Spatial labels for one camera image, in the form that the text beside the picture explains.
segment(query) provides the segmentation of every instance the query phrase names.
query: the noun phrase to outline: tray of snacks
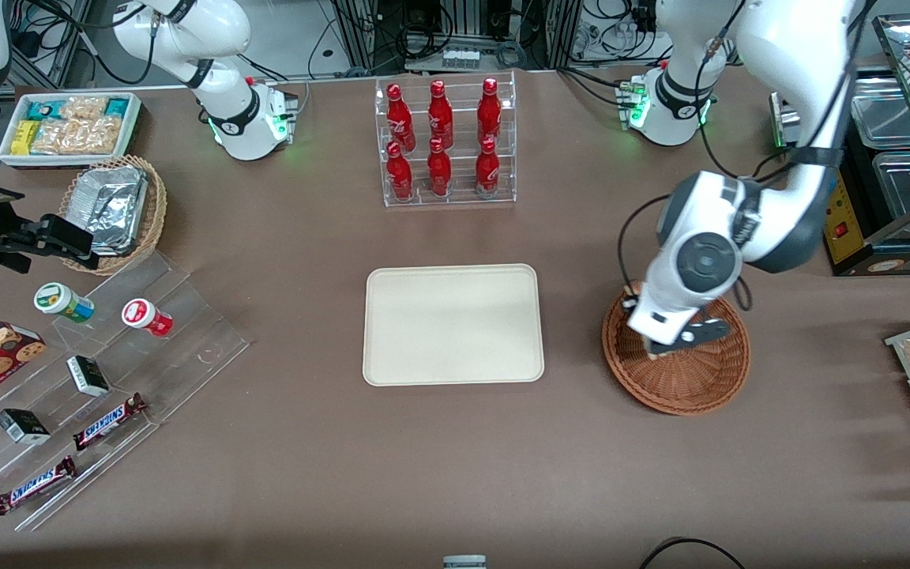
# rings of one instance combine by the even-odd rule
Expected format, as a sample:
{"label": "tray of snacks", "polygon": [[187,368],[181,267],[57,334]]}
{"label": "tray of snacks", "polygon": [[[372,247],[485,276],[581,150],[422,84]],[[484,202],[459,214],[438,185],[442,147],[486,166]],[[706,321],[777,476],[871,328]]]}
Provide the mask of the tray of snacks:
{"label": "tray of snacks", "polygon": [[140,108],[127,91],[23,95],[2,138],[0,160],[13,168],[66,168],[120,157]]}

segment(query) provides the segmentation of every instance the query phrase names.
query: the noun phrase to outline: yellow panel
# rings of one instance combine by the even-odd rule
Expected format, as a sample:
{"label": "yellow panel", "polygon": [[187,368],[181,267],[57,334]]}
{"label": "yellow panel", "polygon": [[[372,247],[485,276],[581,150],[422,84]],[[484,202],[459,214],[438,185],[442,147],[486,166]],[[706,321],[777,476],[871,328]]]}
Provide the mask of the yellow panel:
{"label": "yellow panel", "polygon": [[[848,230],[841,237],[837,237],[835,233],[839,224],[844,224]],[[827,249],[830,249],[831,259],[834,259],[835,263],[843,262],[863,248],[863,232],[859,230],[859,220],[855,218],[855,210],[852,210],[852,202],[848,199],[840,172],[837,173],[837,186],[834,187],[827,205],[824,241],[827,242]]]}

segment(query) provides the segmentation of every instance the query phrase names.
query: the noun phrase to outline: small black box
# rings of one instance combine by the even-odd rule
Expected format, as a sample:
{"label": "small black box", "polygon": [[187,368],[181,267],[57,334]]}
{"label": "small black box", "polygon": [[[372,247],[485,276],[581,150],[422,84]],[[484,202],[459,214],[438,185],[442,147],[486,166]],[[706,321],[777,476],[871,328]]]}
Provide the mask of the small black box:
{"label": "small black box", "polygon": [[72,375],[80,393],[101,397],[111,391],[96,361],[86,356],[72,356],[66,363],[69,365],[69,375]]}
{"label": "small black box", "polygon": [[15,443],[41,444],[51,437],[37,416],[25,409],[3,409],[0,425]]}

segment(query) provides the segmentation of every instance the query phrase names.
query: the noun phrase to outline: brown table surface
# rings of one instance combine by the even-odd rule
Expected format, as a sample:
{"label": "brown table surface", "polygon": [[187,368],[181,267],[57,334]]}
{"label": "brown table surface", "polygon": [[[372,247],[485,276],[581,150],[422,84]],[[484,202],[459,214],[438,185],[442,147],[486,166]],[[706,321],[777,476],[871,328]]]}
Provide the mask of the brown table surface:
{"label": "brown table surface", "polygon": [[[709,136],[749,172],[768,145],[766,91],[726,75]],[[296,144],[250,163],[213,144],[187,90],[140,91],[133,150],[170,194],[161,249],[254,344],[41,529],[0,519],[0,567],[412,569],[483,553],[494,569],[616,569],[672,536],[748,567],[910,567],[910,392],[882,345],[910,329],[910,277],[834,278],[823,252],[791,273],[745,270],[743,392],[696,418],[643,407],[600,349],[621,288],[614,242],[707,155],[621,132],[557,74],[517,80],[519,202],[457,212],[383,208],[373,80],[315,85]],[[6,167],[0,184],[37,217],[72,176]],[[656,217],[629,234],[635,273]],[[538,382],[364,382],[368,273],[509,262],[539,274]],[[47,327],[30,298],[49,280],[98,281],[54,259],[0,270],[0,319]],[[676,550],[653,568],[727,566]]]}

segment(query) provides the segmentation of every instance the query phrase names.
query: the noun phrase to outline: beige tray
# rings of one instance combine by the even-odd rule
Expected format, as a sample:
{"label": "beige tray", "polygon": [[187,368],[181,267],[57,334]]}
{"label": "beige tray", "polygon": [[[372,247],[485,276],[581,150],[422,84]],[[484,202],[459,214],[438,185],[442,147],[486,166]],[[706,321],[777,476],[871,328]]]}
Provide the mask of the beige tray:
{"label": "beige tray", "polygon": [[531,266],[379,269],[367,278],[364,378],[372,386],[534,382],[542,374]]}

